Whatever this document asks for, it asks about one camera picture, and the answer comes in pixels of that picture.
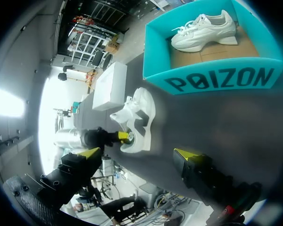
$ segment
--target red object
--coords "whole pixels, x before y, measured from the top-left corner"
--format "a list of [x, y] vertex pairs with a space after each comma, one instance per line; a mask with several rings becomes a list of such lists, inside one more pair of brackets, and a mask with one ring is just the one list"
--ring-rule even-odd
[[224, 218], [226, 215], [231, 215], [231, 214], [234, 213], [234, 212], [235, 212], [235, 209], [234, 209], [232, 206], [228, 205], [228, 206], [222, 211], [222, 213], [221, 213], [221, 215], [218, 217], [218, 219], [219, 219], [219, 218]]

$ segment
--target metal shelf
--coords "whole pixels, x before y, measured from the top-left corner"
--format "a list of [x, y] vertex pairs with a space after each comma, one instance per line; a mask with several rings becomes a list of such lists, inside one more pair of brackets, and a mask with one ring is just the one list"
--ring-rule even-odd
[[[84, 41], [83, 35], [89, 36], [87, 42]], [[92, 38], [97, 39], [94, 45], [90, 44]], [[79, 53], [79, 54], [81, 54], [81, 56], [80, 56], [78, 64], [76, 64], [76, 65], [88, 67], [88, 64], [90, 63], [92, 57], [95, 55], [96, 50], [103, 51], [103, 48], [99, 47], [99, 44], [102, 41], [109, 41], [109, 39], [105, 38], [104, 36], [101, 37], [101, 36], [94, 34], [94, 33], [86, 33], [86, 32], [81, 33], [78, 40], [72, 41], [72, 43], [76, 43], [76, 47], [75, 47], [75, 49], [70, 50], [71, 52], [73, 52], [72, 57], [71, 57], [71, 62], [74, 62], [75, 54]], [[87, 62], [83, 62], [83, 64], [81, 64], [82, 59], [85, 61], [85, 59], [83, 58], [84, 55], [88, 55], [89, 58], [88, 58]]]

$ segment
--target sneaker sole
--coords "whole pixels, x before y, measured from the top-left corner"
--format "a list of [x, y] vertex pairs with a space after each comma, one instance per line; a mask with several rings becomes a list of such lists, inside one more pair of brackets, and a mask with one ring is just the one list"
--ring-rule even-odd
[[[191, 47], [191, 48], [175, 48], [175, 49], [182, 51], [182, 52], [199, 52], [209, 42], [210, 41], [205, 42], [205, 43], [203, 43], [199, 46]], [[223, 44], [223, 45], [238, 45], [238, 42], [237, 42], [235, 36], [221, 38], [221, 39], [216, 40], [214, 42], [218, 42], [218, 43]]]

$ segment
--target cardboard box insert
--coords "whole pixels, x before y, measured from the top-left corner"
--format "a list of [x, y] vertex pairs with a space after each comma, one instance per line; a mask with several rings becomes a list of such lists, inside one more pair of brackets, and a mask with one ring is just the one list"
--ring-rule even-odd
[[171, 68], [197, 64], [205, 61], [220, 60], [237, 57], [259, 57], [259, 54], [248, 38], [246, 32], [237, 27], [235, 35], [238, 45], [222, 45], [216, 42], [206, 44], [200, 52], [181, 52], [171, 46], [169, 42]]

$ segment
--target white box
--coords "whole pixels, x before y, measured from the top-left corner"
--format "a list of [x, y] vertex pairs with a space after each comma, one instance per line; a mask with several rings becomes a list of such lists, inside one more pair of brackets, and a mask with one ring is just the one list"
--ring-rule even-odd
[[122, 106], [125, 102], [127, 65], [113, 63], [98, 78], [95, 85], [92, 108], [105, 111]]

